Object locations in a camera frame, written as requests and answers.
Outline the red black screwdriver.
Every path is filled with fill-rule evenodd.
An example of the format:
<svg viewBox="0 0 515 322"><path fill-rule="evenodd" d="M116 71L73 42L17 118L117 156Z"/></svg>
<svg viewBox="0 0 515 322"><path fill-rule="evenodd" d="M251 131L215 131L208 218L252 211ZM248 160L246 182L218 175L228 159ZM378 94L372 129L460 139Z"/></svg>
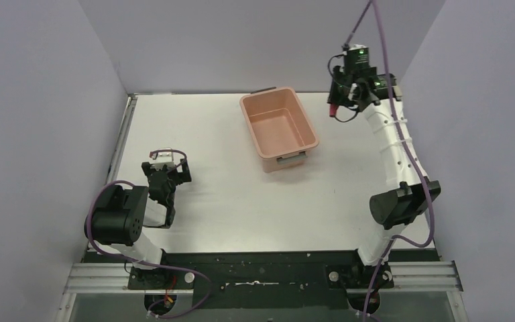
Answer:
<svg viewBox="0 0 515 322"><path fill-rule="evenodd" d="M339 106L337 104L330 103L329 104L329 117L336 118L338 108L339 108Z"/></svg>

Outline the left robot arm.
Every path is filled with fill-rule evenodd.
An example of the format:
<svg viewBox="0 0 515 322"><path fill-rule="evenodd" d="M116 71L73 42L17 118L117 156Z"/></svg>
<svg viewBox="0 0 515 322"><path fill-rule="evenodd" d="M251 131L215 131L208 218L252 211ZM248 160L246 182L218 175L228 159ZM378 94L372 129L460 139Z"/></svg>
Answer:
<svg viewBox="0 0 515 322"><path fill-rule="evenodd" d="M147 161L141 169L147 185L125 189L123 180L111 183L94 202L84 233L96 244L116 249L117 256L132 265L132 282L164 288L174 282L175 274L167 269L166 252L143 230L171 227L176 215L176 188L192 178L186 158L179 163L170 158Z"/></svg>

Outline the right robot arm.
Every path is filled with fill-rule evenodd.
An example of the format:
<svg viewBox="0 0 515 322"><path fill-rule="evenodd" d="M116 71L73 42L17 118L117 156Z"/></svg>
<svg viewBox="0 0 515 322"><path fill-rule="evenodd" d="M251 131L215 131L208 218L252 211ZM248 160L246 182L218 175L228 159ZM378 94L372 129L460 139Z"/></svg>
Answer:
<svg viewBox="0 0 515 322"><path fill-rule="evenodd" d="M441 186L429 179L414 151L395 76L378 74L363 45L345 44L336 57L342 65L327 66L332 78L329 116L336 119L342 107L365 118L379 145L386 175L386 191L369 199L374 232L356 250L351 268L355 285L367 287L370 280L383 278L388 247L428 209Z"/></svg>

